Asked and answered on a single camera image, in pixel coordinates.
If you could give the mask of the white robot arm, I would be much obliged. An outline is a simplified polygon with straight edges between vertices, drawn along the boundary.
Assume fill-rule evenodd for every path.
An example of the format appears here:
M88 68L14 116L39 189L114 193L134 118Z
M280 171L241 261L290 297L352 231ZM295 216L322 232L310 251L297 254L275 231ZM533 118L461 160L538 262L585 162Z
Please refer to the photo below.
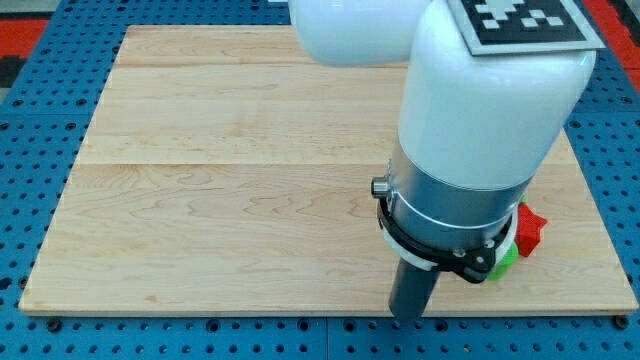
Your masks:
M572 1L289 3L328 66L408 66L397 142L373 195L412 265L483 281L519 200L584 91L602 41Z

